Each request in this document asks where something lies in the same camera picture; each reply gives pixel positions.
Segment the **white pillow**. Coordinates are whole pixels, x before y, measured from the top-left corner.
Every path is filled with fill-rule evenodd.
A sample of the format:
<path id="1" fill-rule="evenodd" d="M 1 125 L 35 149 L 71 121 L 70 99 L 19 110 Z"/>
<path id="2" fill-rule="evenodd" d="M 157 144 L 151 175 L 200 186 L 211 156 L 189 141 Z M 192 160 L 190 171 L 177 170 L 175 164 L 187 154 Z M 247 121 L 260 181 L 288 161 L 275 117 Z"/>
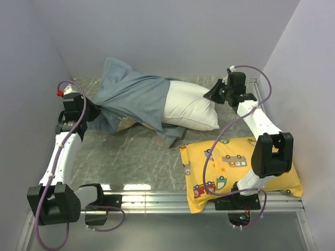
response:
<path id="1" fill-rule="evenodd" d="M 198 131 L 219 129 L 215 103 L 204 98 L 207 92 L 194 83 L 170 81 L 162 122 Z"/>

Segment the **blue patterned pillowcase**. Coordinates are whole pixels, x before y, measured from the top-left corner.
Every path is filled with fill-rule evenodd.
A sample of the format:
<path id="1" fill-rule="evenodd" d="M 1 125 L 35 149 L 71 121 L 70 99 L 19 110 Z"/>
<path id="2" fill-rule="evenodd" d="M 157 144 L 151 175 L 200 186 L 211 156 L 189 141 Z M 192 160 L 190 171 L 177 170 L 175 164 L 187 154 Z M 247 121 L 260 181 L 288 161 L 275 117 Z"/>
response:
<path id="1" fill-rule="evenodd" d="M 107 58 L 100 82 L 91 101 L 101 112 L 87 124 L 89 130 L 114 134 L 121 121 L 128 118 L 149 125 L 167 147 L 183 136 L 184 127 L 162 121 L 170 79 L 141 73 L 121 60 Z"/>

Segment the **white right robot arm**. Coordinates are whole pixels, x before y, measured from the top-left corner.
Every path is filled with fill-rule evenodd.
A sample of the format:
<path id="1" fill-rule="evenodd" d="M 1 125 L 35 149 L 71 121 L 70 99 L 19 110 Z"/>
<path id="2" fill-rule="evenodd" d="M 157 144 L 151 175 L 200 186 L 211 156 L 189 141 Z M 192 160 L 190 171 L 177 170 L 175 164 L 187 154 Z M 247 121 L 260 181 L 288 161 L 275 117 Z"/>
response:
<path id="1" fill-rule="evenodd" d="M 228 70 L 224 79 L 219 79 L 204 98 L 217 104 L 228 105 L 243 120 L 256 139 L 251 157 L 251 169 L 233 186 L 231 204 L 242 209 L 249 203 L 249 196 L 260 191 L 275 177 L 288 173 L 292 167 L 294 138 L 282 132 L 261 109 L 262 102 L 246 92 L 246 75 Z"/>

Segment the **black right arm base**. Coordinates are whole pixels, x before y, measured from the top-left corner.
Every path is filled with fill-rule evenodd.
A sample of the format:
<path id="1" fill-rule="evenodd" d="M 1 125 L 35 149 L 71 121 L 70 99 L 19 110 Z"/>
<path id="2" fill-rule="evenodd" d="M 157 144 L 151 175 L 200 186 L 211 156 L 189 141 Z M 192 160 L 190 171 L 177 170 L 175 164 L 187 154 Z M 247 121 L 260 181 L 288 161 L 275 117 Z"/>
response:
<path id="1" fill-rule="evenodd" d="M 228 221 L 232 227 L 244 228 L 251 224 L 251 210 L 261 208 L 257 194 L 242 196 L 241 194 L 229 195 L 213 200 L 216 211 L 227 211 Z"/>

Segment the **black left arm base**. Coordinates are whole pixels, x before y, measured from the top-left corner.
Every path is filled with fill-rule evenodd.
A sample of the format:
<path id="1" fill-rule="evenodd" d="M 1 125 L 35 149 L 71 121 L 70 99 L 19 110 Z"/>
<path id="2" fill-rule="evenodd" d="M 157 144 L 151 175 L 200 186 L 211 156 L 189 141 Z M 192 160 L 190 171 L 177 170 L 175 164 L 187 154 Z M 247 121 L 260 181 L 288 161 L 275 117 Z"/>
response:
<path id="1" fill-rule="evenodd" d="M 109 215 L 116 213 L 117 216 L 121 215 L 122 195 L 120 194 L 108 194 L 104 195 L 102 202 L 92 203 L 84 209 L 85 213 L 85 224 L 91 227 L 105 226 Z"/>

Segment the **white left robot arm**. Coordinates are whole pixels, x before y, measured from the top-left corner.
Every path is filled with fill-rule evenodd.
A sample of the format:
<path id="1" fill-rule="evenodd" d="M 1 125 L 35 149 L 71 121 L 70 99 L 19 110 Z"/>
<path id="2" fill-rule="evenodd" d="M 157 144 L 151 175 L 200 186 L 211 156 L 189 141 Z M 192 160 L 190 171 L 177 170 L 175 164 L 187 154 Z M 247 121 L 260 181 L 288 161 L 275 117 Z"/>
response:
<path id="1" fill-rule="evenodd" d="M 30 187 L 27 199 L 38 225 L 76 222 L 87 206 L 100 210 L 105 196 L 100 184 L 70 188 L 70 176 L 76 154 L 83 142 L 87 123 L 95 119 L 100 109 L 80 93 L 62 95 L 64 110 L 55 128 L 55 146 L 50 163 L 39 185 Z"/>

